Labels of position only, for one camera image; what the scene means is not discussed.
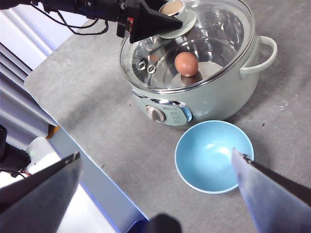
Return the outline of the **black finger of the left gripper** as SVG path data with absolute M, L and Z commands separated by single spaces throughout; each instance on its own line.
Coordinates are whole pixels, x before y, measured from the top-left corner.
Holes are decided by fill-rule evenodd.
M 129 1 L 129 41 L 135 43 L 148 37 L 177 30 L 182 21 L 161 13 L 160 8 L 167 0 Z

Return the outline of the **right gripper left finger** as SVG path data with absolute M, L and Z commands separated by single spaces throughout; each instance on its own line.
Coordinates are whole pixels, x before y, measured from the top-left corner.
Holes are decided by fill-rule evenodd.
M 0 190 L 2 233 L 55 233 L 78 187 L 82 171 L 76 152 Z

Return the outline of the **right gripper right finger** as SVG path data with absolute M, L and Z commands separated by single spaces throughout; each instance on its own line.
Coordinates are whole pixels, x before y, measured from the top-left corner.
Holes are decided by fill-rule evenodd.
M 311 190 L 232 151 L 239 190 L 260 233 L 309 233 Z

